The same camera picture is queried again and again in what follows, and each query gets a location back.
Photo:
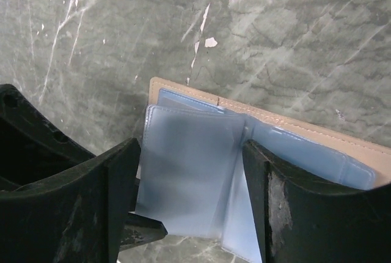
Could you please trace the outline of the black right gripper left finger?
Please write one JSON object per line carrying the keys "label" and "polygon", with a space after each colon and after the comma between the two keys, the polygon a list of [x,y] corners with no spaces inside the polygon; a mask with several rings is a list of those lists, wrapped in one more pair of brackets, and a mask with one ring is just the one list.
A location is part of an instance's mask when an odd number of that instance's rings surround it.
{"label": "black right gripper left finger", "polygon": [[141,148],[134,138],[1,193],[2,262],[115,262]]}

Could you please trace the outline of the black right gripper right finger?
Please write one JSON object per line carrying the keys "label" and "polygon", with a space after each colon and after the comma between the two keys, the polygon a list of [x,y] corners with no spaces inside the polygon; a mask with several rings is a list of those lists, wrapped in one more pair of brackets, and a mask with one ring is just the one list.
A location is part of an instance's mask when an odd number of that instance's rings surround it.
{"label": "black right gripper right finger", "polygon": [[340,185],[252,139],[242,155],[263,262],[390,261],[390,185]]}

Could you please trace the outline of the beige leather card holder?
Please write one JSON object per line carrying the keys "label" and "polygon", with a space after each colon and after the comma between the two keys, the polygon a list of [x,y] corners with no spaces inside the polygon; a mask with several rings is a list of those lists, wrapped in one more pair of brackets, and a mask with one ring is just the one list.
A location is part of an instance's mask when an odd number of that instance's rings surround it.
{"label": "beige leather card holder", "polygon": [[243,165],[254,140],[328,181],[390,185],[390,149],[162,78],[150,80],[136,213],[263,262]]}

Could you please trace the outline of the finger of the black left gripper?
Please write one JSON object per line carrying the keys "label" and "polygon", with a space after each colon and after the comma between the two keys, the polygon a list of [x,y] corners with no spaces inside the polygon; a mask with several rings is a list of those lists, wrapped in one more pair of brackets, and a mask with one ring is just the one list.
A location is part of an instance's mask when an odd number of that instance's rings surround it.
{"label": "finger of the black left gripper", "polygon": [[1,84],[1,189],[16,190],[95,155],[43,116],[11,84]]}
{"label": "finger of the black left gripper", "polygon": [[128,212],[119,251],[161,240],[167,234],[167,229],[161,221]]}

